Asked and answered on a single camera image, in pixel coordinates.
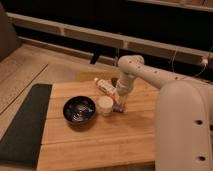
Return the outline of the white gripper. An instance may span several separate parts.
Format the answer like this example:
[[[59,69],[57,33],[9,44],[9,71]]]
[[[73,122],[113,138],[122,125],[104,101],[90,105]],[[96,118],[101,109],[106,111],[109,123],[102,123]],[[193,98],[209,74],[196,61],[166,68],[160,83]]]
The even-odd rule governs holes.
[[[133,90],[135,77],[131,74],[121,73],[116,83],[116,102],[125,105],[128,94]]]

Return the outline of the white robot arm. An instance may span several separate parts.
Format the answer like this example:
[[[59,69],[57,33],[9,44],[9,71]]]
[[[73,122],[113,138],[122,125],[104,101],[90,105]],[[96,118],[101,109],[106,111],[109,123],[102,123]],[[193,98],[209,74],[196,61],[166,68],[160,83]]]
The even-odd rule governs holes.
[[[156,171],[213,171],[213,85],[147,66],[140,55],[121,57],[118,67],[119,95],[129,94],[137,78],[159,89],[154,121]]]

